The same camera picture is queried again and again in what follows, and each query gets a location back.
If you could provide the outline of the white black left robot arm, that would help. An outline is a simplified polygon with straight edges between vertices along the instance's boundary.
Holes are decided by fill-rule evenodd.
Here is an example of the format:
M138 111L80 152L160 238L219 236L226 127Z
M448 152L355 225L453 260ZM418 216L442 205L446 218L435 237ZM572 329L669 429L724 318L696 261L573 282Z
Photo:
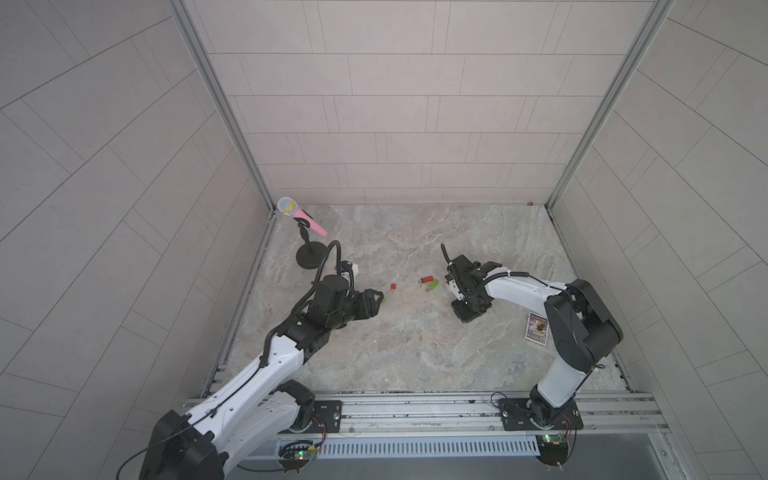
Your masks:
M382 292L355 289L355 273L341 244L329 243L335 272L319 266L311 288L271 329L261 355L187 413L166 413L148 446L138 452L141 479L224 479L263 442L312 421L315 395L293 375L329 341L332 331L378 314Z

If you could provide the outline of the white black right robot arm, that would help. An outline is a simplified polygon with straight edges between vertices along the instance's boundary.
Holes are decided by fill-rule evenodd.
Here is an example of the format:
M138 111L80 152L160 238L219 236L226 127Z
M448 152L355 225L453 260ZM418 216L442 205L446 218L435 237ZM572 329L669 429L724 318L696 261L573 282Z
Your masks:
M477 319L495 300L504 300L529 311L533 319L529 332L541 320L544 336L555 346L557 356L527 400L503 398L498 402L504 428L581 428L575 394L624 337L596 289L584 279L544 281L497 262L481 264L464 255L451 259L445 248L441 251L447 262L446 280L455 295L451 306L462 322Z

